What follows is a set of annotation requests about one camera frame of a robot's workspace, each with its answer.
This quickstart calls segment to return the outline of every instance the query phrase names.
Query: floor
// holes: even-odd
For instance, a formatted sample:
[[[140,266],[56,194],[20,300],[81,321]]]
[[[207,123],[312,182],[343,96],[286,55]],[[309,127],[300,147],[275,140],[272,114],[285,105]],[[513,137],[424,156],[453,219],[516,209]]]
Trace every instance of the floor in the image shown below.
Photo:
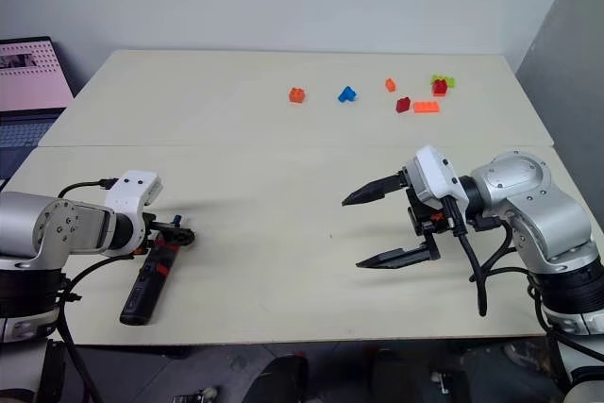
[[[309,360],[310,403],[361,403],[371,401],[368,364],[375,352],[384,347],[397,351],[413,364],[426,403],[451,401],[440,393],[438,384],[430,381],[428,371],[431,363],[449,360],[462,363],[475,402],[549,403],[560,397],[549,378],[510,362],[502,353],[502,343],[216,345],[191,348],[182,359],[140,351],[79,349],[107,403],[170,403],[175,395],[192,394],[209,386],[220,387],[218,402],[239,403],[252,380],[273,358],[292,353],[304,354]],[[61,402],[80,402],[81,396],[79,378],[68,364]]]

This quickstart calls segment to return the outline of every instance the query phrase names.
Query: red lego brick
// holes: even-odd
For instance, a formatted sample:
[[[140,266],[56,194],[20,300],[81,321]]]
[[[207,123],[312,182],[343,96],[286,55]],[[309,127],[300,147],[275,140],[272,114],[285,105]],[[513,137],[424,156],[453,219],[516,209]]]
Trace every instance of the red lego brick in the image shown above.
[[[411,107],[411,100],[409,99],[408,96],[405,96],[404,98],[400,98],[398,101],[396,101],[396,111],[398,113],[409,110],[410,107]]]
[[[293,87],[290,90],[290,101],[292,101],[293,103],[301,104],[304,102],[305,97],[306,94],[304,93],[303,89],[297,89],[296,87]]]
[[[445,96],[446,95],[446,80],[436,79],[432,82],[432,95],[433,96]]]

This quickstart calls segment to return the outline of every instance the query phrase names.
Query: laptop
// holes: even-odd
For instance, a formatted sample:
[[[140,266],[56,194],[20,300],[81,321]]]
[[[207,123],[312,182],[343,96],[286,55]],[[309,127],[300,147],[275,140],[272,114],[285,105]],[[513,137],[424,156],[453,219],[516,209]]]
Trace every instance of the laptop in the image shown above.
[[[0,41],[0,185],[73,100],[50,38]]]

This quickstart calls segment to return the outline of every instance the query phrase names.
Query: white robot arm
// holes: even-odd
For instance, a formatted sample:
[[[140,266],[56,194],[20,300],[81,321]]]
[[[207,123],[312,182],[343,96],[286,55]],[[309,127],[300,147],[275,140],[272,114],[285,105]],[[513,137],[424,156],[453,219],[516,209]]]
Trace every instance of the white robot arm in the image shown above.
[[[526,274],[561,387],[601,385],[604,267],[592,239],[589,216],[554,184],[545,162],[513,151],[479,167],[471,176],[457,176],[445,156],[426,146],[396,175],[363,186],[343,205],[371,202],[403,188],[407,189],[415,232],[425,241],[411,251],[384,252],[357,266],[394,269],[437,260],[440,252],[433,234],[451,231],[472,264],[480,315],[486,314],[487,277],[508,271]],[[481,266],[466,238],[465,224],[476,231],[506,229],[505,242]],[[526,269],[493,269],[501,257],[516,251]],[[576,390],[566,401],[592,401],[571,399],[576,398],[573,395],[587,394]]]
[[[103,206],[61,198],[94,184],[109,189]],[[156,173],[128,171],[70,186],[59,197],[0,193],[0,399],[59,401],[62,378],[53,374],[62,369],[63,345],[45,338],[58,323],[64,335],[59,305],[73,282],[61,268],[69,255],[132,258],[135,249],[147,248],[151,230],[180,245],[193,241],[187,228],[156,223],[143,212],[161,189]]]

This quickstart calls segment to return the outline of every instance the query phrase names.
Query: lego brick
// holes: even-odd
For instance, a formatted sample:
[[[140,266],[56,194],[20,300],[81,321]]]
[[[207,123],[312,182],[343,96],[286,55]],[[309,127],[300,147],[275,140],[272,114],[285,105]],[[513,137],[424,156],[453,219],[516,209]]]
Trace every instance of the lego brick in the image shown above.
[[[415,101],[413,103],[415,113],[437,113],[441,111],[438,101]]]
[[[432,96],[445,96],[446,88],[446,80],[435,79],[434,82],[432,82]]]
[[[390,93],[396,92],[396,83],[389,77],[386,79],[386,90]]]
[[[446,80],[446,86],[449,89],[453,89],[455,87],[455,77],[444,76],[444,75],[432,75],[432,79],[430,80],[430,84],[434,83],[436,79],[444,79]]]
[[[343,90],[342,93],[340,93],[340,96],[338,96],[338,100],[341,103],[344,103],[346,101],[354,101],[357,97],[357,93],[352,90],[352,88],[350,88],[350,86],[346,86]]]
[[[396,111],[398,113],[409,110],[410,107],[411,107],[411,100],[409,99],[408,96],[405,96],[404,98],[400,98],[398,101],[396,101]]]
[[[302,104],[304,102],[304,98],[306,98],[306,94],[303,89],[297,89],[293,87],[290,90],[290,101],[293,103]]]

